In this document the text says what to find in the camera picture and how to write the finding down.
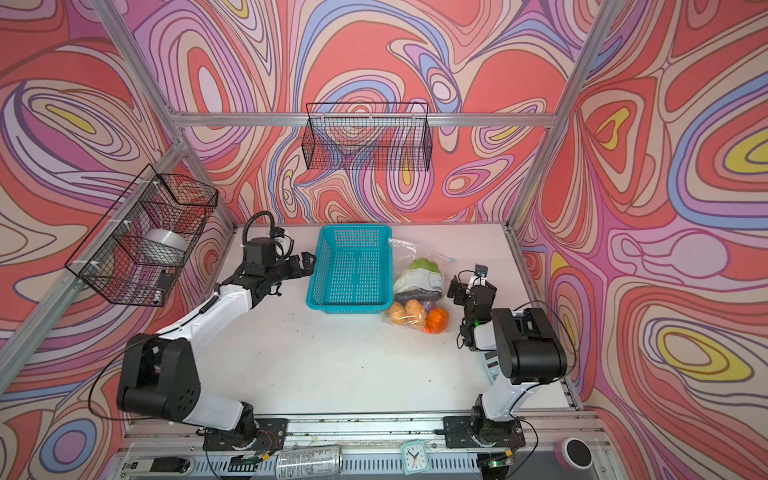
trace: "orange pumpkin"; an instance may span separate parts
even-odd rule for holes
[[[448,312],[442,308],[433,309],[427,316],[427,330],[430,333],[442,333],[448,328],[450,319]]]

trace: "clock face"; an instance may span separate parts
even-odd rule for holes
[[[402,447],[402,461],[406,473],[429,470],[427,452],[421,442],[404,445]]]

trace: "white table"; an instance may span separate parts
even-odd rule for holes
[[[315,252],[320,227],[288,227],[294,253]],[[265,237],[252,227],[249,237]],[[494,307],[528,300],[501,225],[396,225],[392,236],[455,259],[446,282],[476,263],[498,288]],[[242,260],[238,230],[219,281]],[[200,381],[248,402],[258,415],[469,410],[491,385],[480,353],[456,349],[462,308],[443,299],[448,329],[429,335],[381,315],[326,315],[306,306],[310,279],[287,280],[231,323],[197,357]],[[559,383],[542,386],[523,409],[567,407]]]

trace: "clear plastic bag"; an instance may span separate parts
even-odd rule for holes
[[[441,333],[450,316],[438,303],[447,290],[444,272],[453,259],[417,243],[390,239],[392,246],[395,301],[384,315],[396,325],[407,325],[426,333]]]

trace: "silver can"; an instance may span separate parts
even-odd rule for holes
[[[341,472],[341,447],[283,450],[277,458],[277,478],[307,478]]]

